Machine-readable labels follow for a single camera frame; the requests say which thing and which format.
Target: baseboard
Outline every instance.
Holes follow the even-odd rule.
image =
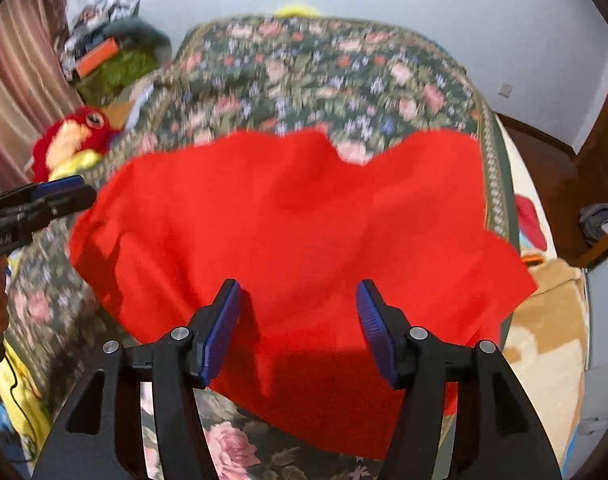
[[[507,128],[518,130],[523,134],[533,137],[534,139],[540,140],[541,142],[546,142],[550,146],[553,146],[559,151],[567,154],[571,158],[571,160],[573,160],[577,156],[575,150],[567,143],[562,142],[561,140],[556,139],[555,137],[550,136],[549,134],[545,134],[534,126],[530,126],[530,124],[525,124],[521,121],[518,121],[517,119],[513,119],[512,117],[506,115],[497,114],[497,116],[499,117],[500,121],[502,121],[502,124]]]

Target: silver bolt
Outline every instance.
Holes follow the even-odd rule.
[[[102,346],[102,350],[104,350],[105,354],[112,354],[119,347],[120,347],[120,344],[115,339],[111,339],[110,341],[107,341],[106,343],[104,343],[104,346]]]
[[[174,328],[173,331],[171,332],[171,337],[173,339],[175,339],[176,341],[181,341],[182,339],[185,339],[186,336],[188,336],[188,329],[185,326],[178,326],[177,328]]]
[[[495,346],[495,343],[493,343],[492,341],[484,339],[479,342],[479,349],[485,354],[492,354],[493,352],[495,352],[495,349],[497,349],[497,346]]]
[[[420,341],[428,337],[428,332],[421,326],[414,326],[408,333],[413,339],[418,339]]]

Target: electrical outlet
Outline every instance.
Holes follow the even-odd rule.
[[[511,96],[512,91],[513,85],[509,85],[508,83],[502,83],[497,93],[500,94],[502,97],[506,97],[508,99]]]

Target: brown floor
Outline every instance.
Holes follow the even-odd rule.
[[[594,202],[571,158],[557,148],[507,128],[535,183],[560,258],[570,264],[589,246],[578,225],[579,210]]]

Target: striped curtain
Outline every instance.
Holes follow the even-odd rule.
[[[66,0],[4,0],[0,5],[0,191],[27,182],[33,143],[81,105],[60,71],[68,37]]]

